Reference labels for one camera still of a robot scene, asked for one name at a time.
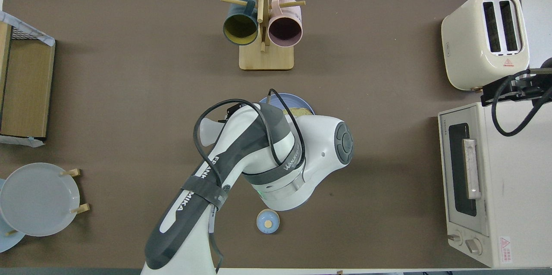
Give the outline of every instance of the wooden mug rack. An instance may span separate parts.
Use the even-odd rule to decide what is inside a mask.
[[[246,6],[243,0],[221,0],[223,2]],[[305,0],[283,3],[280,6],[304,6]],[[257,0],[256,8],[259,32],[257,39],[248,45],[240,46],[240,68],[242,70],[290,70],[293,68],[293,47],[280,47],[270,43],[268,38],[269,10],[272,8],[268,0]]]

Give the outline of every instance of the mug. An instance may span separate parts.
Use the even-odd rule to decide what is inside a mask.
[[[257,0],[247,1],[246,6],[231,3],[223,24],[224,36],[233,44],[248,45],[255,41],[258,34]]]
[[[295,2],[295,0],[272,0],[268,38],[280,47],[293,47],[303,37],[301,7],[280,8],[280,4],[286,2]]]

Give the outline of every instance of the oven door handle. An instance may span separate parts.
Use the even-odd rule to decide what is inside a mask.
[[[477,174],[477,155],[475,152],[475,146],[477,142],[475,139],[463,139],[463,152],[464,152],[464,171],[466,173],[467,184],[467,198],[468,199],[480,199],[481,192],[479,190],[479,177]]]

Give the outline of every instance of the plate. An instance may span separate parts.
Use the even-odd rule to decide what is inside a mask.
[[[314,114],[314,110],[312,110],[311,106],[301,97],[293,94],[289,94],[289,93],[279,93],[279,94],[280,94],[280,97],[282,97],[282,100],[284,100],[285,104],[288,105],[288,108],[306,108],[312,114]],[[264,97],[259,102],[266,103],[267,98]],[[284,105],[282,105],[282,102],[280,102],[278,97],[276,97],[276,95],[274,94],[270,95],[270,104],[272,106],[276,106],[280,108],[281,110],[285,110]]]
[[[48,236],[66,228],[79,207],[77,184],[49,163],[32,163],[14,171],[0,191],[0,212],[7,224],[31,236]]]
[[[4,181],[4,179],[0,179],[0,192],[2,192]],[[2,219],[2,215],[0,215],[0,252],[4,252],[17,245],[17,243],[23,239],[23,236],[25,236],[25,234],[21,232],[15,232],[14,234],[6,236],[6,233],[10,231],[13,231],[13,228],[7,224],[4,219]]]

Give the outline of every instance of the mug handle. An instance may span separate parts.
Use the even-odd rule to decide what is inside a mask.
[[[256,2],[254,0],[247,0],[247,5],[245,6],[245,10],[243,10],[243,14],[246,14],[247,16],[253,15],[255,3]]]
[[[257,0],[247,0],[247,4],[243,13],[248,16],[253,15],[255,4],[257,4]]]
[[[274,11],[275,16],[282,15],[282,8],[280,8],[280,1],[284,1],[284,0],[272,0],[272,11]]]

